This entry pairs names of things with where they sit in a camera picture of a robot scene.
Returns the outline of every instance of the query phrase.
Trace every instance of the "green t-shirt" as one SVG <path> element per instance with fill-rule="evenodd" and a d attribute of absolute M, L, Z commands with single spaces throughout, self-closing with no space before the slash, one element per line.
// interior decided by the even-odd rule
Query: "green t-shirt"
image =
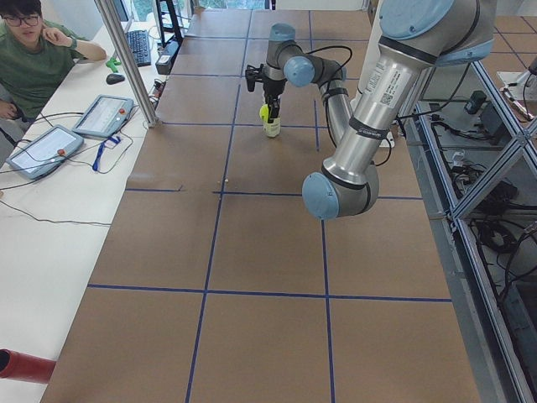
<path fill-rule="evenodd" d="M 67 36 L 83 39 L 66 27 L 45 21 Z M 39 38 L 41 50 L 31 52 L 19 43 L 4 22 L 0 22 L 0 84 L 27 118 L 36 118 L 47 101 L 75 65 L 80 53 L 65 46 L 54 46 Z"/>

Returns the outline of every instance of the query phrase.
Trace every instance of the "man's hand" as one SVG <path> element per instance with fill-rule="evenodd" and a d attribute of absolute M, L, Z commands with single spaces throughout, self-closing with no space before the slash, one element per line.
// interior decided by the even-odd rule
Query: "man's hand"
<path fill-rule="evenodd" d="M 68 48 L 73 43 L 72 38 L 68 37 L 57 28 L 44 27 L 41 34 L 43 35 L 43 38 L 56 46 L 65 46 Z"/>
<path fill-rule="evenodd" d="M 12 103 L 0 101 L 0 118 L 15 119 L 17 117 L 17 107 Z"/>

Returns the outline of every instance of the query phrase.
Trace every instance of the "brown cardboard surface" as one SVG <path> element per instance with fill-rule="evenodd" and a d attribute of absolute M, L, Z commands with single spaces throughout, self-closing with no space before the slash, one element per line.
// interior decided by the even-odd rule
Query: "brown cardboard surface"
<path fill-rule="evenodd" d="M 175 59 L 174 74 L 240 76 L 245 46 L 245 39 L 187 37 Z"/>
<path fill-rule="evenodd" d="M 503 81 L 498 77 L 498 71 L 524 71 L 524 65 L 514 53 L 491 53 L 482 60 L 482 64 L 490 78 L 494 81 L 494 84 L 496 84 L 497 89 L 500 89 L 504 85 Z"/>
<path fill-rule="evenodd" d="M 522 60 L 522 62 L 524 63 L 524 67 L 525 68 L 528 68 L 529 65 L 531 65 L 533 63 L 533 61 L 535 60 L 535 57 L 537 55 L 536 54 L 533 54 L 533 53 L 519 53 L 518 54 L 518 57 Z"/>
<path fill-rule="evenodd" d="M 165 123 L 231 124 L 241 81 L 240 77 L 170 76 L 157 115 Z"/>
<path fill-rule="evenodd" d="M 389 149 L 378 149 L 374 156 L 375 164 L 382 164 L 388 158 Z M 414 167 L 410 160 L 406 140 L 395 139 L 395 146 L 386 164 L 377 168 L 380 196 L 421 197 L 420 186 L 416 180 Z"/>
<path fill-rule="evenodd" d="M 207 298 L 191 403 L 330 401 L 323 300 Z"/>
<path fill-rule="evenodd" d="M 341 403 L 480 402 L 451 304 L 331 301 Z"/>
<path fill-rule="evenodd" d="M 42 403 L 185 399 L 201 295 L 88 289 Z"/>
<path fill-rule="evenodd" d="M 449 298 L 421 200 L 380 199 L 327 222 L 326 254 L 332 294 Z"/>
<path fill-rule="evenodd" d="M 210 288 L 324 294 L 321 224 L 300 197 L 226 196 Z"/>
<path fill-rule="evenodd" d="M 211 38 L 246 38 L 251 14 L 250 10 L 207 9 L 192 17 L 187 35 Z"/>
<path fill-rule="evenodd" d="M 333 151 L 325 130 L 283 127 L 271 139 L 260 126 L 236 128 L 226 190 L 299 195 L 304 178 L 319 171 Z"/>
<path fill-rule="evenodd" d="M 534 31 L 524 18 L 517 15 L 498 15 L 494 24 L 498 32 L 503 33 L 526 33 Z"/>
<path fill-rule="evenodd" d="M 535 16 L 524 16 L 524 21 L 531 26 L 531 28 L 534 29 L 535 32 L 537 32 L 537 17 Z"/>
<path fill-rule="evenodd" d="M 203 289 L 218 196 L 127 191 L 91 284 Z"/>
<path fill-rule="evenodd" d="M 172 124 L 150 129 L 127 188 L 219 191 L 231 131 L 228 126 Z"/>
<path fill-rule="evenodd" d="M 365 11 L 311 11 L 312 39 L 369 40 L 371 24 Z"/>
<path fill-rule="evenodd" d="M 268 39 L 274 24 L 288 24 L 295 29 L 295 39 L 310 39 L 310 14 L 301 10 L 254 10 L 249 38 Z"/>
<path fill-rule="evenodd" d="M 532 34 L 503 34 L 505 40 L 517 53 L 537 53 L 535 33 Z"/>
<path fill-rule="evenodd" d="M 502 34 L 494 34 L 493 53 L 511 53 L 513 50 L 505 41 Z"/>

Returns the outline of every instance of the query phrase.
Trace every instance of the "man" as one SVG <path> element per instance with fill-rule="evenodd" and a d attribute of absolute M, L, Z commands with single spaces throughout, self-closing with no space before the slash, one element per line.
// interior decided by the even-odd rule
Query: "man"
<path fill-rule="evenodd" d="M 13 99 L 0 100 L 0 118 L 16 118 L 19 108 L 30 122 L 35 120 L 74 59 L 107 57 L 98 44 L 43 20 L 40 0 L 0 0 L 0 16 L 0 84 Z"/>

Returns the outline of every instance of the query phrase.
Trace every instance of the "metal pole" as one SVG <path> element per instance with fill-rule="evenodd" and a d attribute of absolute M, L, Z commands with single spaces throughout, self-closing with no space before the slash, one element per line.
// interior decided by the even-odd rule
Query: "metal pole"
<path fill-rule="evenodd" d="M 138 66 L 134 61 L 133 53 L 128 47 L 125 33 L 117 16 L 117 11 L 114 8 L 112 0 L 95 0 L 95 4 L 101 13 L 102 20 L 107 27 L 112 43 L 116 48 L 116 52 L 123 63 L 125 68 L 125 74 L 133 89 L 134 96 L 138 101 L 138 105 L 142 110 L 145 120 L 149 127 L 153 127 L 157 124 L 159 119 L 154 111 L 153 105 L 149 100 L 147 90 L 143 84 L 142 77 L 138 71 Z"/>

